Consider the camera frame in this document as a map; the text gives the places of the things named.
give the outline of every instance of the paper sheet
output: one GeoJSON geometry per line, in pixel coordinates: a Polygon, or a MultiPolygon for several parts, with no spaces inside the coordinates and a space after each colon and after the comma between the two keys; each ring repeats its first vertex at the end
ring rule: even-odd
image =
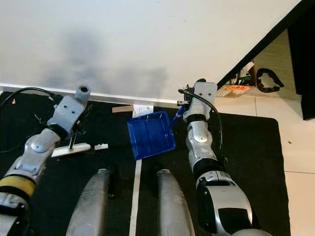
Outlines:
{"type": "Polygon", "coordinates": [[[139,117],[142,115],[146,115],[153,112],[153,106],[147,106],[147,105],[133,105],[134,111],[132,112],[132,118],[139,117]]]}

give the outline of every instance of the white tile floor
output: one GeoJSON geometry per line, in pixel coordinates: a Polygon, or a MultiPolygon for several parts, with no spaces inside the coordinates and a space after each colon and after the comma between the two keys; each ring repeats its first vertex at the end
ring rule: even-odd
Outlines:
{"type": "Polygon", "coordinates": [[[300,101],[243,96],[217,98],[219,112],[275,118],[279,124],[292,236],[315,235],[315,121],[303,121],[300,101]]]}

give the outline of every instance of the black mat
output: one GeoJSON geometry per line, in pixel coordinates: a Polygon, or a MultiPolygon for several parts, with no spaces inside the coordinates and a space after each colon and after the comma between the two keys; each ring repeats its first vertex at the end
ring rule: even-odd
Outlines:
{"type": "MultiPolygon", "coordinates": [[[[170,117],[173,109],[167,110],[170,117]]],[[[226,169],[247,195],[262,229],[273,236],[289,236],[288,197],[278,123],[271,118],[222,114],[226,169]]],[[[186,197],[197,236],[209,235],[197,222],[195,182],[185,144],[186,125],[174,127],[177,148],[142,161],[137,236],[158,235],[158,201],[154,196],[151,170],[156,163],[169,169],[186,197]]]]}
{"type": "MultiPolygon", "coordinates": [[[[3,100],[9,93],[1,95],[3,100]]],[[[32,199],[34,208],[33,228],[43,236],[64,235],[79,195],[89,178],[98,168],[109,164],[118,167],[116,198],[109,202],[107,235],[127,236],[135,162],[130,147],[126,121],[131,113],[112,114],[117,104],[93,102],[87,133],[78,142],[91,145],[108,143],[104,155],[90,151],[71,157],[50,159],[47,170],[32,199]]],[[[16,105],[0,112],[0,149],[9,149],[38,127],[35,114],[46,121],[53,114],[52,102],[47,97],[19,94],[16,105]]],[[[170,117],[174,109],[166,110],[170,117]]],[[[243,188],[258,215],[263,229],[273,236],[288,236],[288,198],[284,181],[283,157],[278,124],[269,118],[222,115],[224,153],[228,158],[227,170],[243,188]]],[[[162,163],[177,178],[187,199],[197,236],[204,233],[197,223],[194,180],[185,145],[186,127],[181,121],[174,127],[177,148],[144,159],[140,182],[137,235],[158,235],[157,199],[153,194],[151,166],[162,163]]],[[[7,171],[22,148],[0,153],[1,176],[7,171]]]]}

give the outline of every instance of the silver metal cylinder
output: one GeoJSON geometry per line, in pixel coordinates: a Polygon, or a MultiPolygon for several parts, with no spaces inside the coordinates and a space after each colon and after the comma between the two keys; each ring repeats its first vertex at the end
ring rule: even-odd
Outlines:
{"type": "Polygon", "coordinates": [[[91,95],[91,89],[89,86],[81,85],[77,91],[75,92],[75,99],[77,99],[80,103],[82,103],[84,106],[87,105],[88,100],[91,95]]]}
{"type": "Polygon", "coordinates": [[[193,224],[184,194],[169,170],[158,177],[158,210],[160,236],[194,236],[193,224]]]}
{"type": "Polygon", "coordinates": [[[110,172],[98,170],[85,186],[72,214],[66,236],[105,234],[110,172]]]}

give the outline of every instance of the blue plastic basket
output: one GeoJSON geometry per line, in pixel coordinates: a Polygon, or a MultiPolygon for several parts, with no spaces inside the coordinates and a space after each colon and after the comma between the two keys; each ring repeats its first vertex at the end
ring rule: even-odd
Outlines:
{"type": "Polygon", "coordinates": [[[139,160],[176,148],[166,111],[132,118],[127,123],[134,159],[139,160]]]}

